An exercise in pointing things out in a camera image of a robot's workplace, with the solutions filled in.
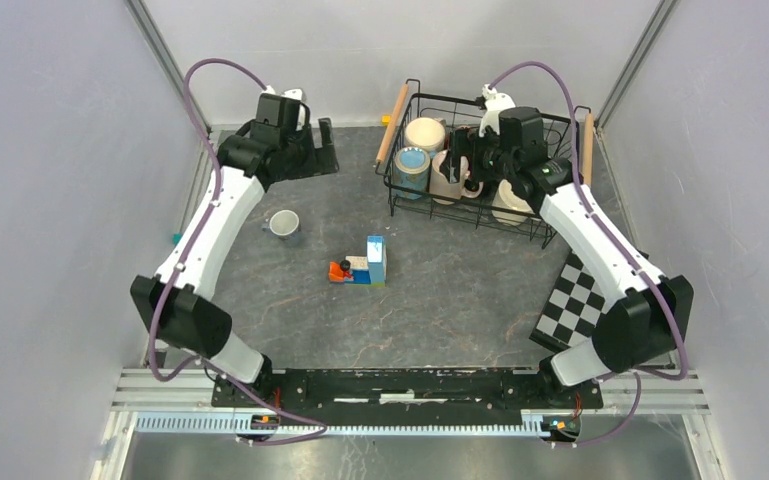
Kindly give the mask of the pink mug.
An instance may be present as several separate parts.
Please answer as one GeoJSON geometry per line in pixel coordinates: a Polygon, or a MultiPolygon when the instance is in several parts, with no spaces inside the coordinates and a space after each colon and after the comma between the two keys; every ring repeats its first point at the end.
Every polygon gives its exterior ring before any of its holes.
{"type": "Polygon", "coordinates": [[[484,183],[474,181],[471,178],[466,156],[462,156],[460,160],[459,182],[450,183],[449,175],[442,170],[447,153],[447,150],[442,150],[432,159],[429,193],[433,196],[433,200],[441,205],[452,205],[455,200],[461,198],[477,199],[483,193],[484,183]]]}

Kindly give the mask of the grey blue small cup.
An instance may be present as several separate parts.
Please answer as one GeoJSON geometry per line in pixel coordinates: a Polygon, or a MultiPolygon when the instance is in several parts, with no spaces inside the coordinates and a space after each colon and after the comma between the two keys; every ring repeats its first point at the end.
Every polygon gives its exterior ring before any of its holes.
{"type": "Polygon", "coordinates": [[[262,230],[288,245],[301,242],[301,222],[299,215],[289,209],[273,214],[263,225],[262,230]]]}

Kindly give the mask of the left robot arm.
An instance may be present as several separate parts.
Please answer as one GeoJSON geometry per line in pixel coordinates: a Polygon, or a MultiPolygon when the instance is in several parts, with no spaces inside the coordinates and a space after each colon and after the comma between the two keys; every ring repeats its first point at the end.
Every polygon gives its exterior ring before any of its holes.
{"type": "Polygon", "coordinates": [[[230,247],[269,188],[338,172],[330,120],[320,119],[318,131],[316,143],[303,90],[264,91],[254,119],[219,144],[205,194],[173,252],[130,287],[150,336],[235,378],[236,394],[250,407],[273,397],[270,362],[233,332],[230,314],[212,298],[230,247]]]}

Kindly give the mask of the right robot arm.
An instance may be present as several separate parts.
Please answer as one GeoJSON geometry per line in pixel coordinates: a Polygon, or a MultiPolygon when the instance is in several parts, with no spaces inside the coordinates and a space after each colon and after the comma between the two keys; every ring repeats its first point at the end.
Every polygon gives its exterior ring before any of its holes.
{"type": "Polygon", "coordinates": [[[683,276],[667,277],[605,216],[572,158],[550,157],[544,121],[533,107],[487,110],[477,127],[452,130],[442,168],[454,174],[467,160],[475,182],[508,182],[572,248],[602,292],[608,308],[591,337],[543,361],[540,400],[562,408],[578,385],[619,374],[677,351],[684,340],[694,291],[683,276]]]}

